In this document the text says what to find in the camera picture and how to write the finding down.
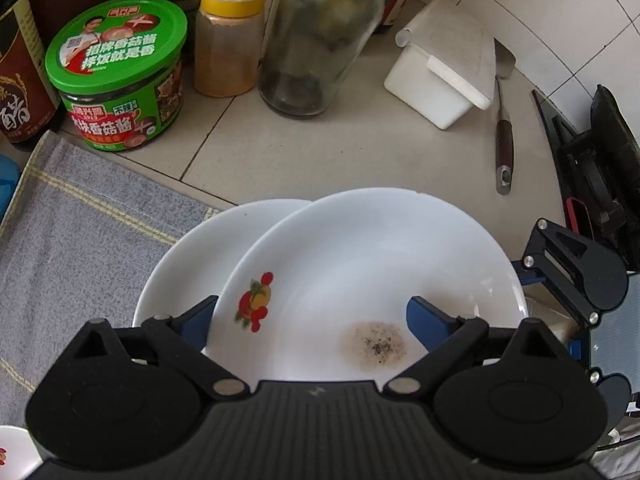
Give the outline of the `green lid sauce jar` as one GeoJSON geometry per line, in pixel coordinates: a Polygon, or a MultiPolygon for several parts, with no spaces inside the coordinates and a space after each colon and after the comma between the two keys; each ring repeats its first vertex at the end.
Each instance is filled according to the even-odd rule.
{"type": "Polygon", "coordinates": [[[183,103],[186,14],[167,0],[111,0],[53,38],[46,71],[78,134],[95,150],[148,143],[183,103]]]}

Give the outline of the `clear glass bottle red cap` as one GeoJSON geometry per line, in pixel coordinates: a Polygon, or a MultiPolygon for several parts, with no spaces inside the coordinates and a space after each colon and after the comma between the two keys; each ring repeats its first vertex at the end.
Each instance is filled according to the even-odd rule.
{"type": "Polygon", "coordinates": [[[324,113],[381,21],[384,0],[279,0],[258,90],[276,113],[324,113]]]}

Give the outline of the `dark vinegar bottle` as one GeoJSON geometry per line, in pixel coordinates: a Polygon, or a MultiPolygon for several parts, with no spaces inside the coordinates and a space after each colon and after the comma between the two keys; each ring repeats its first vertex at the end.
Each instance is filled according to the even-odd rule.
{"type": "Polygon", "coordinates": [[[44,67],[44,47],[29,0],[1,0],[1,133],[32,151],[61,125],[64,106],[44,67]]]}

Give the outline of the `white plate with stain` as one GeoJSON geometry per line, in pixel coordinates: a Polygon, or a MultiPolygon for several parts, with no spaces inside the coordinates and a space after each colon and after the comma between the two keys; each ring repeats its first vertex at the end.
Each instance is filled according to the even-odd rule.
{"type": "Polygon", "coordinates": [[[437,197],[362,188],[295,211],[254,243],[217,301],[205,354],[263,380],[384,384],[425,354],[406,309],[515,327],[528,310],[509,258],[437,197]]]}

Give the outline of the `white plastic seasoning box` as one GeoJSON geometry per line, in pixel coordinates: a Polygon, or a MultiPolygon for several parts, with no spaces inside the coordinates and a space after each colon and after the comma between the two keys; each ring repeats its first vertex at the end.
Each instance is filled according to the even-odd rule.
{"type": "Polygon", "coordinates": [[[384,88],[446,130],[495,96],[494,36],[449,0],[432,0],[395,36],[401,54],[384,88]]]}

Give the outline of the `white blue salt bag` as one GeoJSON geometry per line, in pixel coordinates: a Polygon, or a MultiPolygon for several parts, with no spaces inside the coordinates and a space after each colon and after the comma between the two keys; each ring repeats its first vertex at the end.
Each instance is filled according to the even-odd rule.
{"type": "Polygon", "coordinates": [[[21,177],[21,169],[14,160],[0,155],[0,220],[9,208],[21,177]]]}

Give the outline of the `yellow lid spice jar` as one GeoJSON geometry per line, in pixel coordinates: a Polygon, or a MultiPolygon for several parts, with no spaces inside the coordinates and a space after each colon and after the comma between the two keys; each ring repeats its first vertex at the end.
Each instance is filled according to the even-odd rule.
{"type": "Polygon", "coordinates": [[[194,88],[211,98],[254,88],[266,0],[201,0],[195,18],[194,88]]]}

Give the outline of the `white plate back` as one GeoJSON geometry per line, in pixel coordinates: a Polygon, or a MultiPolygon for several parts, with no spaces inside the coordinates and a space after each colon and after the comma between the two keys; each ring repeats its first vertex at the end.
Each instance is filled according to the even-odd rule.
{"type": "Polygon", "coordinates": [[[29,432],[20,427],[0,427],[0,480],[25,479],[42,459],[29,432]]]}

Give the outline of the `grey green checked cloth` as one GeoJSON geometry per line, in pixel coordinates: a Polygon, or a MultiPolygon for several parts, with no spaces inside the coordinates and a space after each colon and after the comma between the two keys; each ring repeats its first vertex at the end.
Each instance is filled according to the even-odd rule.
{"type": "Polygon", "coordinates": [[[128,326],[163,255],[216,209],[46,134],[1,222],[1,421],[90,318],[128,326]]]}

